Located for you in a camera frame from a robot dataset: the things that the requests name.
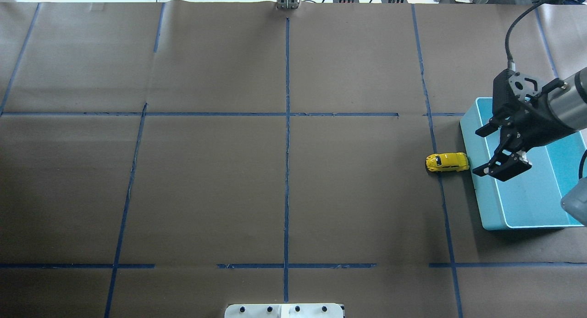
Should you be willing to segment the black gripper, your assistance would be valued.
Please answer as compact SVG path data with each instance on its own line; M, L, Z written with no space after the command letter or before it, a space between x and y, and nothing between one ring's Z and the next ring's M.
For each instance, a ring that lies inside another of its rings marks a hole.
M472 174L505 182L532 168L527 151L579 132L579 82L549 82L520 110L491 115L475 134L485 138L495 132L498 147Z

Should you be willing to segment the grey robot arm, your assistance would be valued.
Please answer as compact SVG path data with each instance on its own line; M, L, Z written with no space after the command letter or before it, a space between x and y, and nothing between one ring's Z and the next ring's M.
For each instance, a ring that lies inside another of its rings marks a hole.
M460 121L486 230L586 225L586 70L544 82L511 69Z

